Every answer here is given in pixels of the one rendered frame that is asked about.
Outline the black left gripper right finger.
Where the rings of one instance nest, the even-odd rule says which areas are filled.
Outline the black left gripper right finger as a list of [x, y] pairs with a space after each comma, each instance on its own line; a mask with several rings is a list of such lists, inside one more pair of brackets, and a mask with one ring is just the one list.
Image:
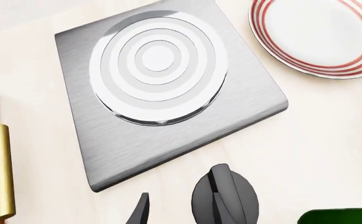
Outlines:
[[218, 192], [213, 193], [212, 205], [215, 224], [236, 224]]

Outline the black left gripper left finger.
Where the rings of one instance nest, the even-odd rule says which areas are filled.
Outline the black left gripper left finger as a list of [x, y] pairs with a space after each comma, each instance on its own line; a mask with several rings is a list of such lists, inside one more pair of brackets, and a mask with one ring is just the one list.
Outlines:
[[141, 197], [126, 224], [147, 224], [149, 218], [149, 209], [149, 194], [144, 192], [141, 194]]

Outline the round black stove knob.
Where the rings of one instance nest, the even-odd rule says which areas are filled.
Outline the round black stove knob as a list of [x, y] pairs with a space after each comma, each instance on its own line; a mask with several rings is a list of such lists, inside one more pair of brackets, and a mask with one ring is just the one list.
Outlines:
[[228, 164], [213, 166], [196, 184], [192, 194], [192, 213], [197, 224], [215, 224], [213, 193], [218, 192], [236, 224], [257, 224], [258, 196], [253, 186]]

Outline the flat grey stove plate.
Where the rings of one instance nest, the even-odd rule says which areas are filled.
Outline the flat grey stove plate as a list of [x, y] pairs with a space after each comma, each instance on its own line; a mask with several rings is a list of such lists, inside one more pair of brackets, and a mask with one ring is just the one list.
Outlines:
[[160, 0], [55, 42], [94, 192], [289, 105], [216, 0]]

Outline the dark green glossy object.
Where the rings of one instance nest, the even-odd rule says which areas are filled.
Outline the dark green glossy object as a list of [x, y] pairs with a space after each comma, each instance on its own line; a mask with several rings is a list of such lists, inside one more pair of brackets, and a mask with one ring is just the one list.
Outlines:
[[297, 224], [362, 224], [362, 208], [310, 210]]

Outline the white plate with red rings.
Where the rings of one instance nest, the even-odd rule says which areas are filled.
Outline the white plate with red rings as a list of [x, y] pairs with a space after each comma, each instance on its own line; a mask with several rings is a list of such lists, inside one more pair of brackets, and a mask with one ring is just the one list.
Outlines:
[[261, 46], [290, 68], [362, 77], [362, 0], [252, 0], [249, 24]]

